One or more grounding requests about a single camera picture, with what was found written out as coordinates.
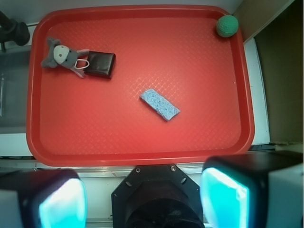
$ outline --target gray plush toy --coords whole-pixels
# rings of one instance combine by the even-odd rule
[[[49,52],[47,58],[41,62],[43,68],[55,68],[58,65],[61,65],[74,71],[79,77],[85,77],[85,74],[81,69],[88,67],[90,63],[85,59],[78,59],[78,57],[88,55],[89,49],[75,51],[67,46],[61,45],[59,39],[54,39],[52,37],[47,38],[47,44],[49,46]],[[85,61],[87,65],[84,67],[77,67],[77,61]]]

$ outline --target red tray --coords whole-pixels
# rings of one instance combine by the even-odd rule
[[[30,57],[27,141],[51,166],[202,162],[244,153],[254,135],[240,31],[216,34],[227,14],[206,6],[56,11],[37,26]],[[46,39],[116,54],[111,80],[43,69]],[[169,122],[140,95],[153,88],[180,113]]]

